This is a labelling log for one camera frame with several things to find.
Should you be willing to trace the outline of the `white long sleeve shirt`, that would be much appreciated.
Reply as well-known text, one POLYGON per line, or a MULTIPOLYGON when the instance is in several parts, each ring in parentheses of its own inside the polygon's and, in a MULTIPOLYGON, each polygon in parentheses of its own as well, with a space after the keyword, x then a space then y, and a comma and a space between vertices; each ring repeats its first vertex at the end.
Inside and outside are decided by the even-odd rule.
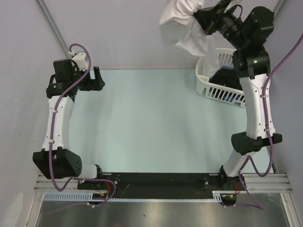
POLYGON ((202 75, 210 78, 219 70, 219 60, 214 39, 204 33, 193 16, 203 8, 203 0, 169 0, 160 17, 159 28, 164 44, 173 44, 204 58, 202 75))

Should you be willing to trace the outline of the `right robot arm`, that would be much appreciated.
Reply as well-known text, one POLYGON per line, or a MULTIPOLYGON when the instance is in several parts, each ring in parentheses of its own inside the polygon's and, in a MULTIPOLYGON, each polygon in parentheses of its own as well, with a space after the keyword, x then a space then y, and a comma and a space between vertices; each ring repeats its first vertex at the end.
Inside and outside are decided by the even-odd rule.
POLYGON ((270 58, 264 47, 274 31, 274 13, 258 6, 242 21, 229 4, 229 0, 222 0, 193 14, 206 35, 219 32, 235 47, 232 63, 244 93, 247 127, 231 137, 233 151, 218 173, 218 185, 224 190, 234 189, 241 180, 241 169, 256 152, 263 147, 272 151, 273 144, 282 142, 282 135, 270 121, 270 58))

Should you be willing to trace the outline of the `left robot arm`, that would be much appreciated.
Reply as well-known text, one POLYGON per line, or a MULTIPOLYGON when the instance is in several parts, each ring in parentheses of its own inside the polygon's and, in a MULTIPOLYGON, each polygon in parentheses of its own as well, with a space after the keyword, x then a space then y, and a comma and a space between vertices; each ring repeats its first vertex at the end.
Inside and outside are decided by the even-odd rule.
POLYGON ((74 101, 78 91, 101 91, 105 86, 99 67, 90 73, 80 70, 74 60, 63 59, 53 63, 55 73, 51 76, 46 95, 49 118, 42 149, 33 153, 33 162, 47 178, 85 178, 94 189, 105 183, 99 165, 85 164, 81 157, 70 150, 69 125, 74 101))

